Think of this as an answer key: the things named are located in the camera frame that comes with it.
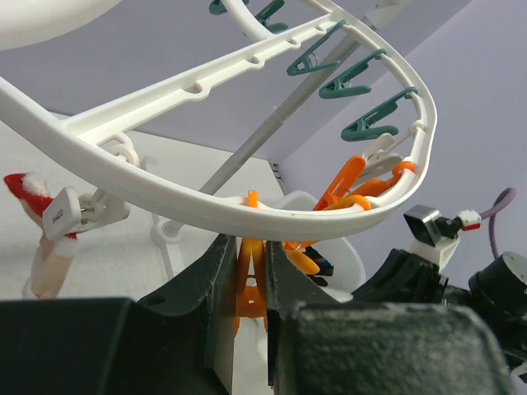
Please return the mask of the white clothespin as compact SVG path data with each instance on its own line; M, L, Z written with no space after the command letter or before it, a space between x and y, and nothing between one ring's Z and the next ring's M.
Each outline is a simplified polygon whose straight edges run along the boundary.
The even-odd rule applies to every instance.
M71 233L84 233L125 220L129 205L121 198L98 188L93 194L79 196L67 186L52 200L42 215L48 239Z

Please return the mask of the white plastic basket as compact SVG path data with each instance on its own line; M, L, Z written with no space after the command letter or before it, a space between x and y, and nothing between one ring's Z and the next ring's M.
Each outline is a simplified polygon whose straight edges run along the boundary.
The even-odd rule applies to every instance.
M289 193L277 200L274 208L311 211L318 200L304 191ZM327 286L322 290L339 302L352 299L352 292L366 281L366 273L361 258L346 238L323 240L313 245L323 258L333 265L333 275L326 277Z

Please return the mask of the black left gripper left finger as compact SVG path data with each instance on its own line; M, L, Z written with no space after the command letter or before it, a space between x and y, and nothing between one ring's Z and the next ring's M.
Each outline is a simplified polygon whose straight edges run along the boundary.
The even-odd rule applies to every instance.
M5 301L4 394L229 394L236 239L140 300Z

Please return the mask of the white drying rack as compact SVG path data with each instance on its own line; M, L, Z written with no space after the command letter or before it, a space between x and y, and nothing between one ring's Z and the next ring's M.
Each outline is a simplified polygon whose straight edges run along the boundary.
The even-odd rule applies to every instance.
M308 73L308 77L263 121L226 162L200 188L202 193L213 195L242 165L286 122L286 120L313 95L337 66L359 48L359 43L347 36L323 58L322 65ZM154 214L151 229L152 241L159 247L167 276L184 266L180 251L181 223Z

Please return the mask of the black blue patterned sock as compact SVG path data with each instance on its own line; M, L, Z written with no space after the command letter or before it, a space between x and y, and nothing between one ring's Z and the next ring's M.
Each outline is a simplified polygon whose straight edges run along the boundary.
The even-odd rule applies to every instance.
M334 266L312 247L305 249L304 255L310 258L319 268L319 272L308 277L320 287L327 287L329 283L326 278L333 275Z

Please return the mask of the white round sock hanger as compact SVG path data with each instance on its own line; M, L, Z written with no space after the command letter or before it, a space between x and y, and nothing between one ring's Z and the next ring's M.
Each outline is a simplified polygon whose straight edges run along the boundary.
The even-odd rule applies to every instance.
M401 4L377 1L354 16L332 1L309 1L289 28L229 1L210 16L202 1L4 1L1 4L1 121L48 158L89 184L145 211L204 230L265 240L316 241L368 230L420 187L429 167L437 111L425 82L380 34ZM202 191L203 148L236 151L259 127L272 140L256 155L283 162L343 107L313 96L293 113L281 109L302 76L287 68L317 53L319 86L341 39L372 52L370 69L398 82L371 109L307 161L301 179L348 142L366 162L356 184L395 178L384 191L361 192L347 207L249 208L237 189Z

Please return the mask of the red santa sock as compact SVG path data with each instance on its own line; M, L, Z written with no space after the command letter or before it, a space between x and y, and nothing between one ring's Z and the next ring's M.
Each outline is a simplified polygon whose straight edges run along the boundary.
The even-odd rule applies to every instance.
M43 213L53 202L46 180L35 172L13 173L3 178L9 191L21 204L26 215L42 230ZM40 236L30 275L22 288L26 300L50 300L58 296L78 250L75 233L48 239Z

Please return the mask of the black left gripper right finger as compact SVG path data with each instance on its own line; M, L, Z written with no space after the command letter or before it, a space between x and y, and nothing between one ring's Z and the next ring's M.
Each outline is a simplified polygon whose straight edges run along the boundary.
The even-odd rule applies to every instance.
M340 303L267 245L268 381L276 394L512 394L491 328L464 306Z

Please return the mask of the orange clothespin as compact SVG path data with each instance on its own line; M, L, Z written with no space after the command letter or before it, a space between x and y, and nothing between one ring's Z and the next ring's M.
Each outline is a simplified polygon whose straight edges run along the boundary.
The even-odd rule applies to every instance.
M243 238L236 263L236 326L242 318L263 318L267 328L265 242Z

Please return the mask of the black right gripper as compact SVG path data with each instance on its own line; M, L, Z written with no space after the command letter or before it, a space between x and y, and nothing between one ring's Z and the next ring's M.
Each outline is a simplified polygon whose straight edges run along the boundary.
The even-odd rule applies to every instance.
M392 249L380 269L352 292L363 303L440 303L448 279L439 267L415 253Z

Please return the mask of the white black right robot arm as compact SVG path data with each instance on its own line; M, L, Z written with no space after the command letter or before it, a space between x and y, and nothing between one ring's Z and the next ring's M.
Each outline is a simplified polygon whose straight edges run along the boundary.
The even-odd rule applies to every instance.
M372 278L352 292L359 302L422 303L471 308L492 330L513 374L526 380L526 259L512 252L495 258L452 286L436 264L394 249Z

